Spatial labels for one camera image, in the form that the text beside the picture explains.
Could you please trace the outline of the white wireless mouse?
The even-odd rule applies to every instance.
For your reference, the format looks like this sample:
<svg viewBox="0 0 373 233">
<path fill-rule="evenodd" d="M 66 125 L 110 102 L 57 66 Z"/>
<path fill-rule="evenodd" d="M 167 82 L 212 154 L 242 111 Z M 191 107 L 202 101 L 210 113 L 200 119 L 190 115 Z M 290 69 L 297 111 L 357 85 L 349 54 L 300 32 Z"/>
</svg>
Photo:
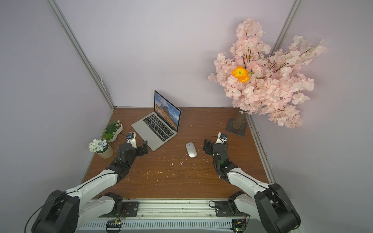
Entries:
<svg viewBox="0 0 373 233">
<path fill-rule="evenodd" d="M 190 158 L 195 158 L 197 156 L 197 150 L 192 142 L 186 144 L 186 150 Z"/>
</svg>

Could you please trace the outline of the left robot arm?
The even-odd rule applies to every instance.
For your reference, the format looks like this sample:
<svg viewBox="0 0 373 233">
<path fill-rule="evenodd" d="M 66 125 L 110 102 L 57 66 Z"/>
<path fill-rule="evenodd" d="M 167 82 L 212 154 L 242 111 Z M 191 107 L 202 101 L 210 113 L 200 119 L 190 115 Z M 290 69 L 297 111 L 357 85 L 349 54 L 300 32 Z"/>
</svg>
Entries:
<svg viewBox="0 0 373 233">
<path fill-rule="evenodd" d="M 123 212 L 122 196 L 106 193 L 92 198 L 121 182 L 135 159 L 148 153 L 148 142 L 137 147 L 133 139 L 119 146 L 117 157 L 97 176 L 66 191 L 55 190 L 34 214 L 33 233 L 74 233 L 87 222 L 106 214 Z"/>
</svg>

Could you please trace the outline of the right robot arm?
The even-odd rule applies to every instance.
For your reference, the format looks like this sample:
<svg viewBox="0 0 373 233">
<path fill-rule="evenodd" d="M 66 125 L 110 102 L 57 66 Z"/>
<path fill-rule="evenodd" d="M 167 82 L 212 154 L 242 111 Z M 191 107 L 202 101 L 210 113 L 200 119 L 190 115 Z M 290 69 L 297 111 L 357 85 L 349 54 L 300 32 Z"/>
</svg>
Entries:
<svg viewBox="0 0 373 233">
<path fill-rule="evenodd" d="M 203 151 L 212 156 L 218 176 L 241 190 L 230 197 L 233 210 L 260 220 L 268 233 L 288 233 L 300 227 L 301 218 L 282 186 L 261 182 L 230 161 L 227 141 L 205 139 Z"/>
</svg>

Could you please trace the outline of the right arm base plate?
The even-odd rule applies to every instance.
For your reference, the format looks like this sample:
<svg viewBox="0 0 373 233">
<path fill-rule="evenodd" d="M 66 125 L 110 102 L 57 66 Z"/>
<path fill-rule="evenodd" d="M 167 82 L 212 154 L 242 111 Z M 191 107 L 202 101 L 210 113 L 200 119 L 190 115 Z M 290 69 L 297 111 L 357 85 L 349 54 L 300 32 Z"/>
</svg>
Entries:
<svg viewBox="0 0 373 233">
<path fill-rule="evenodd" d="M 218 217 L 245 216 L 245 213 L 240 212 L 232 201 L 210 201 L 209 205 L 215 209 Z"/>
</svg>

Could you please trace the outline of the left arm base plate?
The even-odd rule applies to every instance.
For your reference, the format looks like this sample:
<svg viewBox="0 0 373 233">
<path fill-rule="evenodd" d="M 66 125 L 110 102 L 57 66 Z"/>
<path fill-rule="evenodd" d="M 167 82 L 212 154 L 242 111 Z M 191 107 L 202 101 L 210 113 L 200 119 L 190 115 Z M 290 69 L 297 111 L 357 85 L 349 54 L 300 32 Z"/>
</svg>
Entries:
<svg viewBox="0 0 373 233">
<path fill-rule="evenodd" d="M 103 217 L 111 217 L 111 218 L 127 218 L 127 217 L 137 217 L 139 210 L 139 202 L 130 202 L 125 201 L 122 202 L 122 206 L 119 208 L 115 207 L 115 210 L 110 212 L 109 214 L 101 215 L 100 218 Z"/>
</svg>

